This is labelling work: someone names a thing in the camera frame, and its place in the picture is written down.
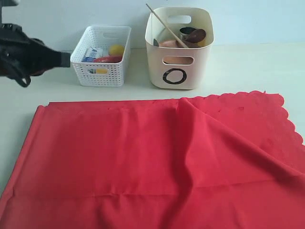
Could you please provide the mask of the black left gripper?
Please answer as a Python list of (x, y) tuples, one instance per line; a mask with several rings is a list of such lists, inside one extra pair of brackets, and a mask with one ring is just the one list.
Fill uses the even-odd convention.
[[(40, 65), (36, 54), (39, 52)], [(41, 76), (56, 67), (69, 68), (71, 54), (47, 47), (37, 38), (29, 38), (22, 27), (11, 23), (0, 25), (0, 75), (9, 79)]]

